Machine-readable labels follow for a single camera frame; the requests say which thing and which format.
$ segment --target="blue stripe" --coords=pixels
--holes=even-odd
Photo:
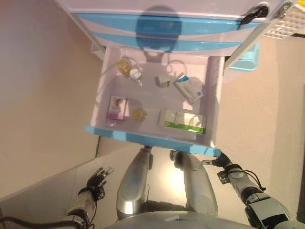
[[[220,149],[211,148],[208,146],[192,145],[192,144],[175,142],[172,140],[165,140],[155,137],[135,135],[122,131],[100,129],[90,125],[87,125],[85,127],[85,130],[95,135],[113,138],[125,142],[135,142],[146,146],[159,146],[163,148],[174,149],[174,150],[195,153],[195,154],[208,155],[208,156],[220,156],[221,153]]]
[[[95,36],[103,39],[135,48],[163,50],[163,51],[202,51],[202,50],[216,50],[235,47],[241,42],[198,42],[198,41],[181,41],[171,39],[155,39],[142,37],[129,37],[121,35],[111,35],[98,32],[92,32]]]
[[[133,14],[77,13],[77,16],[111,28],[157,36],[202,35],[236,31],[240,21]],[[259,25],[251,22],[242,29]]]

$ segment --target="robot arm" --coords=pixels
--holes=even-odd
[[[259,229],[292,229],[304,228],[304,224],[293,221],[289,211],[278,200],[264,193],[265,188],[249,179],[248,170],[222,155],[213,161],[202,161],[203,165],[223,167],[217,175],[222,184],[231,183],[238,197],[245,204],[245,213],[250,224]]]
[[[105,197],[105,178],[112,172],[113,168],[107,171],[99,168],[87,181],[86,187],[79,191],[63,221],[75,221],[81,228],[89,228],[95,216],[97,201]]]

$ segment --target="black cable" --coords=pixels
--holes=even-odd
[[[264,192],[264,191],[266,190],[266,188],[262,187],[261,182],[260,182],[259,180],[256,180],[256,178],[255,178],[252,174],[248,173],[247,171],[245,171],[245,170],[234,170],[234,171],[229,171],[228,174],[234,173],[234,172],[246,173],[247,175],[249,175],[250,177],[252,177],[253,180],[255,180],[255,182],[257,183],[257,185],[258,185],[258,187],[260,188],[260,190],[262,190],[262,192]]]
[[[2,217],[3,217],[3,214],[2,214],[2,209],[0,207],[0,218],[2,218]],[[3,224],[4,229],[6,229],[7,227],[5,225],[5,222],[2,222],[2,224]]]
[[[18,219],[11,216],[5,216],[0,218],[0,223],[2,222],[13,222],[15,224],[21,225],[25,228],[31,228],[31,229],[46,229],[46,228],[61,228],[61,227],[74,227],[77,229],[82,229],[81,225],[78,224],[75,221],[59,221],[59,222],[53,222],[53,223],[31,223],[28,221],[24,221],[22,219]]]
[[[261,182],[260,182],[258,176],[257,176],[254,172],[252,172],[251,170],[246,170],[246,169],[243,169],[243,170],[246,171],[246,172],[252,173],[252,174],[256,177],[256,179],[257,179],[257,181],[258,181],[258,184],[262,187],[262,184],[261,184]]]
[[[89,227],[90,227],[90,225],[91,225],[92,222],[93,222],[93,219],[94,219],[94,217],[95,217],[95,215],[96,215],[96,211],[97,211],[97,206],[95,206],[95,211],[94,211],[94,214],[93,214],[93,216],[92,216],[91,222],[89,223]]]
[[[95,225],[92,223],[88,226],[88,228],[92,227],[92,229],[95,229]]]

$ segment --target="cabinet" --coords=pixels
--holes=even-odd
[[[123,141],[218,156],[220,150],[214,147],[224,67],[276,22],[286,2],[61,0],[62,7],[95,45],[106,47],[93,116],[86,130]],[[258,10],[263,5],[265,14]],[[253,20],[241,26],[241,20],[249,16]],[[141,67],[143,87],[137,88],[117,75],[116,61],[125,55]],[[226,63],[225,56],[231,56]],[[202,85],[204,96],[197,103],[188,104],[174,86],[160,90],[154,83],[159,73],[177,77],[182,71]],[[107,120],[111,95],[129,100],[126,120],[114,125]],[[148,113],[142,123],[129,115],[136,107]],[[204,115],[205,134],[162,129],[157,123],[164,108]]]

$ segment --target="yellow liquid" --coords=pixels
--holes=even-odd
[[[124,76],[129,76],[131,67],[125,60],[119,60],[116,65],[118,66],[119,71],[124,75]]]

